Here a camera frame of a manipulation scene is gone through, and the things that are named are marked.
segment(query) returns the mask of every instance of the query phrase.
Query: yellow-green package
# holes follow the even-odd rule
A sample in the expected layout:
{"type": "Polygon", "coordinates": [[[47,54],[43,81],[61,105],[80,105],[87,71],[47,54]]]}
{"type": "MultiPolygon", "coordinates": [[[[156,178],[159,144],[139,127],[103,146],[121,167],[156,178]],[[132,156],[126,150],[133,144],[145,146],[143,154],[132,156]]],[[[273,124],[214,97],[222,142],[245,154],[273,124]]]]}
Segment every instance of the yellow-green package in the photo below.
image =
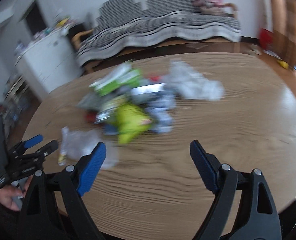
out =
{"type": "Polygon", "coordinates": [[[126,103],[116,112],[118,122],[118,142],[129,143],[134,137],[150,129],[152,119],[139,106],[126,103]]]}

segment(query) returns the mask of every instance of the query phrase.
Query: couch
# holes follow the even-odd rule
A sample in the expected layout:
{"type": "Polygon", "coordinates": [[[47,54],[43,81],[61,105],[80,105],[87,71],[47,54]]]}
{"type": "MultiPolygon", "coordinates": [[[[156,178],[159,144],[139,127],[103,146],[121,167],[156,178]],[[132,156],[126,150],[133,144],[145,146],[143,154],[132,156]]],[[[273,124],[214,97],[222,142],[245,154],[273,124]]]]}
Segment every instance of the couch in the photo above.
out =
{"type": "Polygon", "coordinates": [[[149,47],[173,37],[205,40],[219,36],[232,42],[240,41],[240,23],[234,4],[223,5],[230,7],[232,14],[213,16],[198,13],[192,1],[106,1],[96,12],[99,16],[95,27],[73,37],[79,65],[112,57],[125,47],[149,47]],[[92,35],[80,42],[80,37],[89,33],[92,35]]]}

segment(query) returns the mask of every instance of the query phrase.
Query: cabinet door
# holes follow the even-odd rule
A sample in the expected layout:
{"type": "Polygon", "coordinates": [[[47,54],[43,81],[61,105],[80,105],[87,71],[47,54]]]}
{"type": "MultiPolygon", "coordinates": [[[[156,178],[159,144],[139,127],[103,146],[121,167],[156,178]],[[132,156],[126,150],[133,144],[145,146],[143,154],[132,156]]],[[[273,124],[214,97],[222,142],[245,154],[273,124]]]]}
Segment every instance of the cabinet door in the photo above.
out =
{"type": "Polygon", "coordinates": [[[82,70],[77,65],[74,54],[71,54],[49,75],[43,82],[43,86],[50,93],[57,87],[79,78],[81,74],[82,70]]]}
{"type": "Polygon", "coordinates": [[[67,38],[57,32],[37,42],[23,56],[40,82],[43,82],[72,53],[67,38]]]}

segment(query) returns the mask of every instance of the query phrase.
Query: wooden table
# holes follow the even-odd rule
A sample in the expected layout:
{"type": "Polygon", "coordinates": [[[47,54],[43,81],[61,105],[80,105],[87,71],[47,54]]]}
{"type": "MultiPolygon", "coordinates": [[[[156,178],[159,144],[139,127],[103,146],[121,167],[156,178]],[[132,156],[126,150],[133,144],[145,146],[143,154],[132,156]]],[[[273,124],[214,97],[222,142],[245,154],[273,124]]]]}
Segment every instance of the wooden table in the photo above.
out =
{"type": "MultiPolygon", "coordinates": [[[[139,60],[133,66],[146,76],[165,74],[172,58],[220,80],[225,96],[217,102],[178,99],[177,108],[169,111],[175,119],[171,133],[144,133],[118,147],[118,164],[100,171],[83,197],[105,233],[124,239],[192,239],[214,198],[190,158],[189,143],[194,139],[235,170],[260,168],[278,210],[296,195],[296,99],[279,77],[259,59],[243,54],[191,53],[139,60]]],[[[44,143],[60,142],[66,125],[71,130],[95,128],[85,123],[85,111],[75,105],[88,85],[109,71],[83,76],[52,91],[24,139],[40,133],[44,143]]],[[[45,171],[62,170],[57,161],[58,152],[48,156],[45,171]]],[[[226,231],[232,227],[239,196],[226,231]]]]}

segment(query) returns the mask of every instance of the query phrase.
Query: blue rubber tip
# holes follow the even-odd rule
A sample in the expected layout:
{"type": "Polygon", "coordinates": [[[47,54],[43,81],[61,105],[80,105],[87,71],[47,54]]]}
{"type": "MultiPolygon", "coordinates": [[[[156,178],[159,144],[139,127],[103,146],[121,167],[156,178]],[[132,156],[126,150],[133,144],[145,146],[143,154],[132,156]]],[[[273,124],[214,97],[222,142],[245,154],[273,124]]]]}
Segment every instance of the blue rubber tip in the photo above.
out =
{"type": "Polygon", "coordinates": [[[32,137],[31,139],[25,141],[24,143],[24,147],[26,149],[29,149],[35,145],[37,145],[38,143],[42,142],[43,141],[43,136],[41,134],[37,135],[37,136],[34,136],[32,137]]]}
{"type": "Polygon", "coordinates": [[[216,192],[219,190],[217,185],[217,174],[211,163],[208,161],[206,154],[207,153],[198,141],[195,140],[190,144],[190,156],[195,163],[206,189],[216,192]]]}
{"type": "Polygon", "coordinates": [[[94,149],[95,153],[92,154],[91,160],[84,168],[83,172],[79,176],[79,186],[77,192],[82,197],[84,193],[89,192],[97,174],[106,158],[107,149],[104,143],[100,143],[99,146],[94,149]]]}

